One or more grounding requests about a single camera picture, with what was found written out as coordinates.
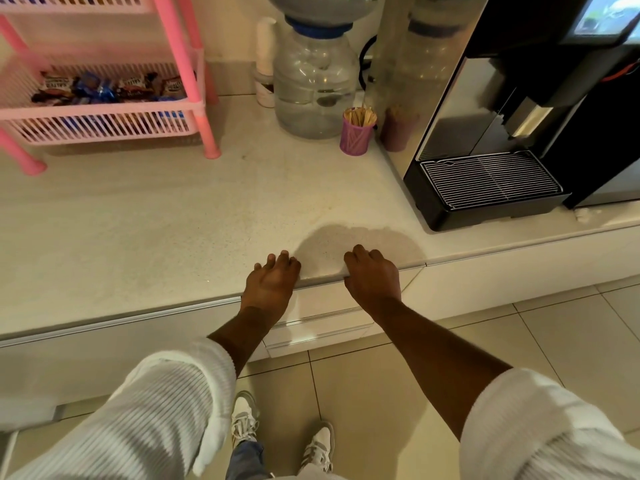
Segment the pink plastic shelf rack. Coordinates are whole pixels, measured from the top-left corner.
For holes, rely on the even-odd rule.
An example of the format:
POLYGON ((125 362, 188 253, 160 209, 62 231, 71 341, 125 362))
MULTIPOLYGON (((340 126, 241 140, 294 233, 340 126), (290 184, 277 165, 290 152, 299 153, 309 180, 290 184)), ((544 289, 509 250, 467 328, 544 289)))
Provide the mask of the pink plastic shelf rack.
POLYGON ((204 156, 221 155, 207 116, 207 103, 218 96, 207 68, 204 44, 192 0, 0 0, 0 39, 13 54, 0 61, 0 155, 11 158, 26 175, 46 170, 44 161, 24 145, 55 146, 159 139, 198 134, 204 156), (50 32, 47 43, 30 46, 16 30, 10 15, 77 16, 80 22, 96 16, 153 14, 159 18, 164 41, 90 41, 89 28, 79 43, 64 45, 50 32), (75 77, 85 71, 116 79, 157 72, 163 78, 180 76, 187 98, 175 102, 130 102, 44 106, 31 103, 43 73, 75 77))

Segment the person's right forearm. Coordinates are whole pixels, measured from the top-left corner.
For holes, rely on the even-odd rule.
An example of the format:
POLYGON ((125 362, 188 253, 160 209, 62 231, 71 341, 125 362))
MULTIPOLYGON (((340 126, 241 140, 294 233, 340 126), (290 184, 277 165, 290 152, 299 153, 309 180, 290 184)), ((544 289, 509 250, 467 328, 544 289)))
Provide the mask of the person's right forearm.
POLYGON ((365 298, 360 306, 391 339, 428 402, 460 440, 478 397, 513 367, 398 298, 365 298))

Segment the bunch of wooden stirrers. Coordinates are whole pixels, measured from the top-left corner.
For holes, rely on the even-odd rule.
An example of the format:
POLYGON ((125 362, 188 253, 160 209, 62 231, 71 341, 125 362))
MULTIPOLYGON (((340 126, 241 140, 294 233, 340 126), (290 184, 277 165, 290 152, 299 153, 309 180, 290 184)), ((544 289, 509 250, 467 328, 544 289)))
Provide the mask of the bunch of wooden stirrers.
POLYGON ((378 122, 378 115, 371 107, 351 107, 343 112, 343 119, 354 127, 374 127, 378 122))

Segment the person's left hand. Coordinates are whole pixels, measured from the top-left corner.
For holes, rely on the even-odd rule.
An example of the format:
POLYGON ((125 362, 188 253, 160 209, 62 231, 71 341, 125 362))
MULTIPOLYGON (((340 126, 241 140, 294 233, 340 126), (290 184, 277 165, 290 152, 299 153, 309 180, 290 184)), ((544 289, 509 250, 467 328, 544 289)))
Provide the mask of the person's left hand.
POLYGON ((264 275, 251 272, 241 296, 241 307, 258 306, 270 310, 285 308, 286 311, 299 277, 300 275, 291 276, 277 272, 264 275))

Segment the purple plastic cup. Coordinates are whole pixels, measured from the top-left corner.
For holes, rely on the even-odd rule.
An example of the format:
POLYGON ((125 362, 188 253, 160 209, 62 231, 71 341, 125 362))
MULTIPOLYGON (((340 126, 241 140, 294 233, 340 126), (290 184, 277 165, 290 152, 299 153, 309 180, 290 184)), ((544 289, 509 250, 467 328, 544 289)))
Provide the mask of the purple plastic cup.
POLYGON ((340 150, 349 156, 361 156, 367 152, 369 141, 374 133, 374 127, 354 127, 343 119, 340 135, 340 150))

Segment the white plastic bottle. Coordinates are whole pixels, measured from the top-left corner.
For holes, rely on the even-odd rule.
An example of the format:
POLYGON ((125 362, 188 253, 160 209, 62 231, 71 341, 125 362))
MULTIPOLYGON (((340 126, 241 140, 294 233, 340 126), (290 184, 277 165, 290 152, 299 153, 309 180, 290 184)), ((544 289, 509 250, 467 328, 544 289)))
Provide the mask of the white plastic bottle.
POLYGON ((275 107, 273 63, 276 49, 277 21, 271 17, 262 17, 255 26, 253 81, 258 104, 268 109, 275 107))

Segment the black coffee machine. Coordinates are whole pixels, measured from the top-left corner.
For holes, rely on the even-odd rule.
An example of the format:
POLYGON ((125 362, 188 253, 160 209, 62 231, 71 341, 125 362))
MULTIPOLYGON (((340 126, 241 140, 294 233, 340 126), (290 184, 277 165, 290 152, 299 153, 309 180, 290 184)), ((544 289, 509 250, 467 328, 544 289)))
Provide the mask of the black coffee machine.
POLYGON ((402 181, 527 150, 566 209, 640 201, 640 0, 386 0, 369 46, 364 101, 402 181))

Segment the large blue-capped water bottle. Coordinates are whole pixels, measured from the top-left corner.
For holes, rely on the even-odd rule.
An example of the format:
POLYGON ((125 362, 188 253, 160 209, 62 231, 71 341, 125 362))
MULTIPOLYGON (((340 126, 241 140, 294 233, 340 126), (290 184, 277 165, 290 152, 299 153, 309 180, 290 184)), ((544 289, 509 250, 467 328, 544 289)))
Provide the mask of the large blue-capped water bottle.
POLYGON ((268 0, 285 22, 310 38, 338 38, 369 15, 380 0, 268 0))

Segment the pile of snack packets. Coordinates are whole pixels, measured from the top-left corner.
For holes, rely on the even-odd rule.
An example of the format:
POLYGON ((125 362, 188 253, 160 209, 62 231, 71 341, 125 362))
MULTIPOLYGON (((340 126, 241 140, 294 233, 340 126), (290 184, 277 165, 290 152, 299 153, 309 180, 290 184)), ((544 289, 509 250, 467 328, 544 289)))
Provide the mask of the pile of snack packets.
POLYGON ((31 103, 44 106, 175 102, 187 98, 180 76, 163 78, 157 72, 110 79, 85 71, 68 77, 43 73, 43 81, 31 103))

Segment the white ribbed sleeve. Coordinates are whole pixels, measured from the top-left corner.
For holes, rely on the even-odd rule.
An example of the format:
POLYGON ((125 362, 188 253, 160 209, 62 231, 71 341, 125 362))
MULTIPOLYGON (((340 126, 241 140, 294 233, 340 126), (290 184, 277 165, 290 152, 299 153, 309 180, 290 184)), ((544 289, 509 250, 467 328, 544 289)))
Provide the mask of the white ribbed sleeve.
POLYGON ((184 480, 225 443, 236 390, 224 348, 199 339, 144 358, 108 401, 7 480, 184 480))
POLYGON ((535 371, 510 369, 469 412, 460 480, 640 480, 640 449, 596 406, 535 371))

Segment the clear plastic water jar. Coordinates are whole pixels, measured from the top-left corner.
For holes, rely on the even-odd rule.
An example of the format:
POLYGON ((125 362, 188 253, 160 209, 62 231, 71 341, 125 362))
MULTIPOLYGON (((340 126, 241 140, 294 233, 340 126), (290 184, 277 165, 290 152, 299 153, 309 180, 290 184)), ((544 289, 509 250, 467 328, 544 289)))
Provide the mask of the clear plastic water jar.
POLYGON ((275 114, 289 134, 303 139, 340 135, 351 108, 360 65, 346 32, 293 23, 273 63, 275 114))

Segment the black drip tray with grate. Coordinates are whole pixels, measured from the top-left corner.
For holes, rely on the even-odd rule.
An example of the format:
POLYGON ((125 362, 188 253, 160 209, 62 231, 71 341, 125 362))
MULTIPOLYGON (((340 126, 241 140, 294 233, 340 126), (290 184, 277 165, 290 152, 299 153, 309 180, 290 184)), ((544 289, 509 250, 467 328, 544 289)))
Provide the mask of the black drip tray with grate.
POLYGON ((412 161, 403 181, 434 232, 546 214, 570 195, 527 150, 412 161))

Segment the blue jeans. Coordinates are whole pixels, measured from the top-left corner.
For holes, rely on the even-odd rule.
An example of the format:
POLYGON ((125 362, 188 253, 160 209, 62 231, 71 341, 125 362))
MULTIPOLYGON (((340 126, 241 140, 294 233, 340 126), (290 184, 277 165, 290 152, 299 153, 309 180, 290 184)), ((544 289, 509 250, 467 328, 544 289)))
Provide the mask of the blue jeans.
POLYGON ((347 480, 332 474, 302 474, 276 477, 268 472, 262 459, 260 442, 244 442, 236 446, 231 454, 225 480, 347 480))

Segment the person's right hand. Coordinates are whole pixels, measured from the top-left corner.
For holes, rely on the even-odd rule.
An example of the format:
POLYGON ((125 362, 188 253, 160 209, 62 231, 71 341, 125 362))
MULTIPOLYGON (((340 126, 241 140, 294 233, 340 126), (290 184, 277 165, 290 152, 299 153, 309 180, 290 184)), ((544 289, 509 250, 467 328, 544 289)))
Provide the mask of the person's right hand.
POLYGON ((357 244, 343 259, 356 281, 352 298, 364 311, 374 316, 389 303, 401 302, 399 270, 379 250, 369 251, 357 244))

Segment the person's left forearm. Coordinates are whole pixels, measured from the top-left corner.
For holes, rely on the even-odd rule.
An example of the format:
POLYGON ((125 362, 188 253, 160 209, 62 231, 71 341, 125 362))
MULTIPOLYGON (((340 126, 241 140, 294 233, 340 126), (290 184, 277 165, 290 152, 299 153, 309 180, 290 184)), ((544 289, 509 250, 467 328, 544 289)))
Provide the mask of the person's left forearm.
POLYGON ((234 364, 236 378, 284 312, 285 308, 270 310, 242 306, 235 317, 207 336, 227 352, 234 364))

